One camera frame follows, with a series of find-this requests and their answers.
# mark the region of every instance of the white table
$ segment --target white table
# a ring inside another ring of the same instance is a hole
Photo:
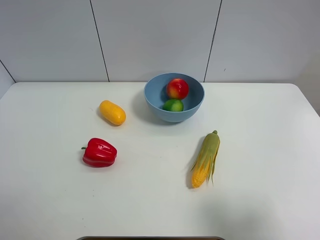
[[[17,83],[0,100],[0,239],[218,236],[320,239],[320,118],[291,84],[204,83],[179,124],[148,110],[145,83]],[[111,126],[103,100],[127,115]],[[214,186],[189,189],[204,136],[221,145]],[[113,166],[81,162],[89,139]]]

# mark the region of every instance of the white tile wall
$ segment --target white tile wall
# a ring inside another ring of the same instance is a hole
[[[0,58],[16,81],[107,81],[89,0],[1,0]]]
[[[0,99],[14,83],[14,80],[11,78],[5,67],[0,62]]]
[[[203,81],[220,0],[92,0],[110,81]]]
[[[293,82],[320,51],[319,0],[223,0],[206,82]]]

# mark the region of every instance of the bowl rim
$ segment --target bowl rim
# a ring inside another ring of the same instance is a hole
[[[159,76],[161,76],[161,75],[167,75],[167,74],[179,74],[179,75],[186,76],[186,77],[188,77],[188,78],[192,78],[193,80],[197,81],[197,82],[200,84],[200,86],[201,86],[201,88],[202,88],[202,90],[203,90],[203,97],[202,97],[201,101],[200,101],[196,106],[194,106],[193,108],[190,108],[190,109],[188,109],[188,110],[183,110],[183,111],[167,111],[167,110],[163,110],[163,109],[161,109],[161,108],[153,105],[153,104],[147,99],[147,97],[146,97],[146,87],[147,87],[148,83],[151,82],[152,80],[154,80],[155,78],[157,78],[157,77],[159,77]],[[165,113],[181,114],[181,113],[189,112],[189,111],[197,108],[198,106],[200,106],[200,105],[202,104],[202,102],[204,101],[204,99],[205,99],[206,92],[205,92],[204,86],[202,86],[201,82],[199,82],[198,80],[196,80],[196,79],[193,78],[192,76],[188,76],[188,75],[185,75],[185,74],[183,74],[183,73],[178,73],[178,72],[167,72],[167,73],[159,74],[159,75],[151,78],[149,81],[147,81],[146,84],[145,84],[145,86],[144,86],[144,88],[143,88],[143,95],[144,95],[144,99],[145,99],[145,100],[148,102],[148,104],[150,104],[152,107],[154,107],[154,108],[156,108],[156,109],[158,109],[158,110],[161,110],[161,111],[163,111],[163,112],[165,112]]]

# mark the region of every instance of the tile grout line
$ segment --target tile grout line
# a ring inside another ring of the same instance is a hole
[[[7,73],[10,75],[10,77],[12,78],[12,80],[14,81],[14,83],[16,84],[16,80],[12,77],[11,73],[8,71],[8,69],[6,68],[6,66],[4,65],[4,63],[1,61],[0,59],[0,63],[2,64],[2,66],[4,67],[4,69],[7,71]]]
[[[218,26],[218,20],[219,20],[219,16],[220,16],[220,10],[221,10],[221,6],[222,6],[222,1],[223,1],[223,0],[220,1],[220,6],[219,6],[219,10],[218,10],[218,15],[216,16],[216,22],[215,22],[215,27],[214,27],[214,31],[213,31],[213,36],[212,36],[212,42],[211,42],[211,47],[210,47],[208,62],[206,63],[206,69],[205,69],[205,74],[204,74],[204,79],[203,79],[203,82],[204,82],[204,83],[206,82],[206,76],[207,76],[207,71],[208,71],[208,67],[209,67],[209,61],[210,61],[212,46],[214,45],[214,40],[215,40],[215,36],[216,36],[216,30],[217,30],[217,26]]]
[[[102,53],[102,58],[103,58],[103,63],[104,63],[105,72],[106,72],[106,77],[108,78],[108,82],[110,83],[109,74],[108,74],[107,65],[106,65],[106,60],[105,60],[105,55],[104,55],[104,51],[103,51],[103,49],[102,49],[101,40],[100,40],[100,36],[99,36],[99,31],[98,31],[98,26],[97,26],[97,21],[96,21],[95,12],[94,12],[94,7],[92,6],[91,0],[89,0],[89,1],[90,1],[90,6],[91,6],[91,10],[92,10],[93,20],[94,20],[94,24],[95,24],[96,34],[98,35],[98,40],[99,40],[100,49],[101,49],[101,53]]]

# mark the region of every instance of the blue bowl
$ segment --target blue bowl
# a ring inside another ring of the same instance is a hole
[[[169,99],[166,88],[172,79],[183,79],[189,85],[189,93],[182,100],[183,111],[166,111],[162,109]],[[152,78],[146,83],[144,97],[150,110],[158,118],[170,123],[179,123],[196,113],[205,98],[205,90],[200,82],[190,76],[180,73],[165,73]]]

